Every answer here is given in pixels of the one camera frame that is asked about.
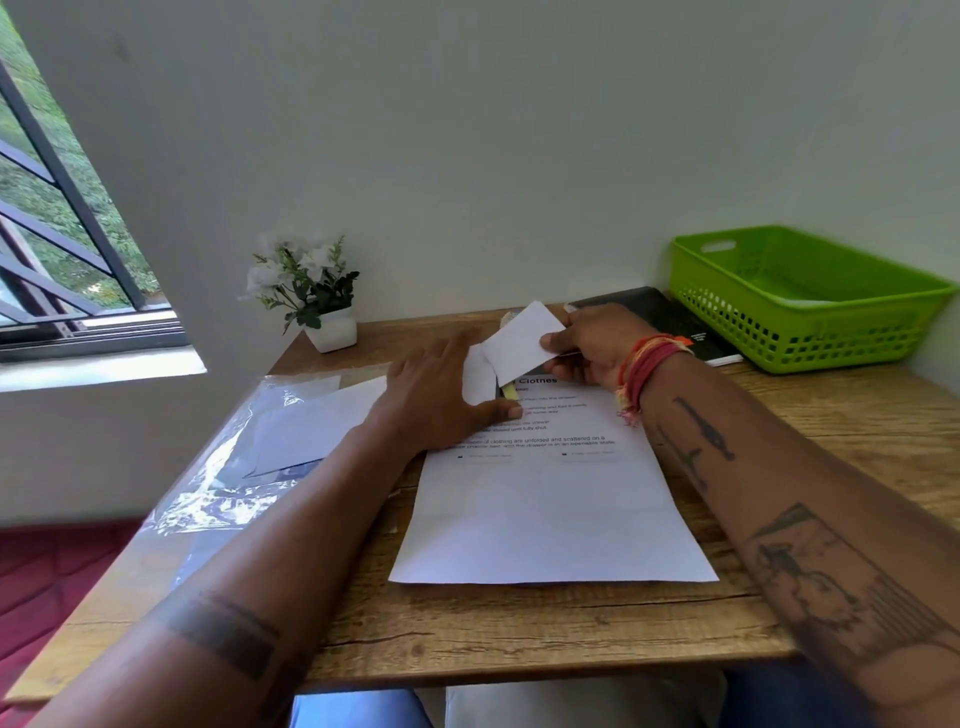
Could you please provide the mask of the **printed white paper sheet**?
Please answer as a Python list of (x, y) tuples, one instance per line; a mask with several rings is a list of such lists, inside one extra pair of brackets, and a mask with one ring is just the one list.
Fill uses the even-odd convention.
[(521, 419), (426, 455), (391, 583), (718, 580), (612, 393), (544, 373), (515, 390)]

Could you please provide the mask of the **person's right forearm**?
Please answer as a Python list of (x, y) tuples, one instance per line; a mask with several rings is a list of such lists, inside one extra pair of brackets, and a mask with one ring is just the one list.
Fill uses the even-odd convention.
[(639, 402), (802, 654), (880, 726), (960, 728), (960, 532), (688, 354)]

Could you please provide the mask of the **white envelope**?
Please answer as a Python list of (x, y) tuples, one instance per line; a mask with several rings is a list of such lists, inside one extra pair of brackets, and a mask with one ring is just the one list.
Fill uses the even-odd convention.
[(386, 390), (381, 375), (304, 403), (285, 405), (258, 419), (244, 478), (322, 460), (361, 425)]

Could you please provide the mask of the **grey metal window grille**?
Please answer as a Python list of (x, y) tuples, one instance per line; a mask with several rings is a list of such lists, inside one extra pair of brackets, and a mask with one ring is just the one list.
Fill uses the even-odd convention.
[(9, 200), (0, 182), (0, 364), (187, 347), (172, 306), (138, 283), (2, 59), (0, 102), (29, 147), (0, 134), (0, 177), (55, 195), (81, 231)]

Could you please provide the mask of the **white window sill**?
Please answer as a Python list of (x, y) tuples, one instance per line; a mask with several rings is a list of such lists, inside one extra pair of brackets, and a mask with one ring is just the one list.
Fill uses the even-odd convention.
[(0, 393), (62, 389), (203, 375), (207, 367), (193, 346), (0, 363)]

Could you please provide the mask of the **red thread wristband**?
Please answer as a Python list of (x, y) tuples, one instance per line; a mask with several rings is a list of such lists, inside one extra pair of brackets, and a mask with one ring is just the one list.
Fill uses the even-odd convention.
[(654, 334), (635, 342), (621, 364), (614, 391), (619, 417), (632, 428), (642, 423), (641, 395), (654, 372), (666, 359), (692, 355), (694, 340), (686, 336)]

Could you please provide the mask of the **small white card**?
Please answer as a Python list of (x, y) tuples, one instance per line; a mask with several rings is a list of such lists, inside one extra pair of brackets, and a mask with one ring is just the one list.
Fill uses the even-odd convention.
[(484, 342), (480, 349), (497, 385), (510, 384), (541, 367), (554, 354), (541, 340), (565, 330), (561, 320), (539, 300), (532, 301)]

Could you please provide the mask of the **green plastic basket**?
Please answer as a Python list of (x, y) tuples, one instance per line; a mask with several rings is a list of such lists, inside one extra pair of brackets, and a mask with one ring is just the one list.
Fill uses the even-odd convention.
[(771, 374), (911, 356), (960, 286), (788, 226), (675, 237), (669, 290)]

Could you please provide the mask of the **person's left forearm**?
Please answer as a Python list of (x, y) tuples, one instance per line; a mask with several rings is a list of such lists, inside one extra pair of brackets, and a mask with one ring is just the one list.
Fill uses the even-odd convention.
[(426, 428), (367, 421), (150, 609), (29, 728), (261, 728), (303, 683)]

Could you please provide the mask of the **person's blue jeans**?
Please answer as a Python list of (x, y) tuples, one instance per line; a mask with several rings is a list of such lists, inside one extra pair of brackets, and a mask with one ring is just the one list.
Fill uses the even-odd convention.
[(300, 696), (291, 728), (876, 728), (806, 661)]

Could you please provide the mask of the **person's right hand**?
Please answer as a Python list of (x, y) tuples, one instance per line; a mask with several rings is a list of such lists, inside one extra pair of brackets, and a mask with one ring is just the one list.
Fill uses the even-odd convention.
[(562, 382), (600, 386), (615, 392), (618, 370), (637, 341), (658, 331), (623, 305), (606, 303), (554, 313), (577, 339), (577, 353), (553, 356), (543, 370)]

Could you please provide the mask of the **person's left hand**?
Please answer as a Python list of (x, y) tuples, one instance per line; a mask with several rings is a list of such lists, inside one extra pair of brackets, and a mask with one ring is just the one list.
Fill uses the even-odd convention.
[(462, 395), (464, 361), (476, 340), (465, 329), (438, 338), (390, 363), (386, 390), (371, 407), (362, 431), (402, 453), (451, 448), (493, 425), (473, 425)]

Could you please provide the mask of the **small white plant pot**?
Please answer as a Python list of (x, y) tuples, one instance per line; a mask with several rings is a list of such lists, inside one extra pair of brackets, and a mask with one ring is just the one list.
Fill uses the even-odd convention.
[(357, 321), (352, 306), (323, 313), (319, 326), (304, 326), (303, 332), (321, 355), (334, 353), (357, 344)]

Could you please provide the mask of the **clear plastic sleeve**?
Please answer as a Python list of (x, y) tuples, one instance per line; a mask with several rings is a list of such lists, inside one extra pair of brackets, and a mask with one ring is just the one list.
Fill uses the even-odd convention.
[(257, 472), (258, 433), (265, 419), (310, 406), (332, 392), (373, 380), (386, 364), (345, 370), (262, 377), (227, 423), (147, 517), (140, 533), (162, 546), (184, 546), (163, 588), (179, 588), (277, 499), (294, 488), (318, 460)]

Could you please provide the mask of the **artificial white flower plant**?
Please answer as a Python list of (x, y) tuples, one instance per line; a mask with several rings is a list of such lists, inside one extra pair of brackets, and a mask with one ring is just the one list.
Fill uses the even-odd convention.
[(244, 298), (266, 311), (281, 311), (290, 328), (319, 330), (325, 315), (349, 309), (360, 273), (346, 256), (347, 237), (331, 241), (302, 236), (266, 240), (252, 255)]

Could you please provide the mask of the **black notebook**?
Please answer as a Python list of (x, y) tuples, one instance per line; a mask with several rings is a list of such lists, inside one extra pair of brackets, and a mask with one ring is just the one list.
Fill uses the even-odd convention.
[(615, 303), (630, 310), (663, 334), (682, 336), (691, 352), (711, 367), (743, 362), (738, 348), (726, 341), (706, 322), (652, 286), (641, 286), (596, 297), (581, 298), (564, 305), (567, 312)]

